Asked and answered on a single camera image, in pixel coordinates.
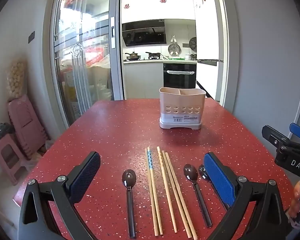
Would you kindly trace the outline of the person's right hand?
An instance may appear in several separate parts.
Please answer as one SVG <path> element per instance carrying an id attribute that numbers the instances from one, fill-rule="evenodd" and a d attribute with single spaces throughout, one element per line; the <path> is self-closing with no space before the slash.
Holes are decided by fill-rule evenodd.
<path id="1" fill-rule="evenodd" d="M 293 198 L 287 214 L 291 218 L 296 218 L 297 214 L 300 212 L 300 180 L 296 183 L 293 189 Z"/>

